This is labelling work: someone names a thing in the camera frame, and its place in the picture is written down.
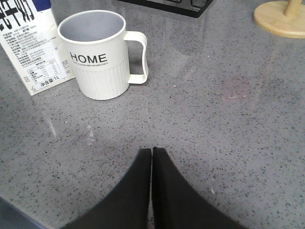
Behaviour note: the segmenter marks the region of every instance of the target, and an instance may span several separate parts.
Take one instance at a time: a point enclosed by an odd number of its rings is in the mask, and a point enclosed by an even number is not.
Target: mug
[[[142,84],[148,76],[146,36],[126,31],[126,20],[108,10],[89,10],[64,19],[58,26],[69,64],[82,93],[107,100],[124,93],[130,83]],[[130,74],[126,41],[143,46],[143,74]]]

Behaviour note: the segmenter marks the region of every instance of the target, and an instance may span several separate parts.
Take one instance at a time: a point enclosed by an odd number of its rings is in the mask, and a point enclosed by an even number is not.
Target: quartz countertop
[[[30,96],[1,48],[0,196],[59,229],[113,189],[139,148],[157,146],[249,229],[305,228],[305,41],[257,27],[264,2],[214,0],[195,19],[52,0],[57,22],[91,9],[121,14],[148,38],[150,74],[108,101],[85,97],[75,79]],[[129,43],[132,73],[140,46]]]

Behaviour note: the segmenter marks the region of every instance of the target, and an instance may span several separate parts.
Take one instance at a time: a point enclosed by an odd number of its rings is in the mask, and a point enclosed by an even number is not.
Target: black dish rack
[[[120,0],[198,18],[213,0]]]

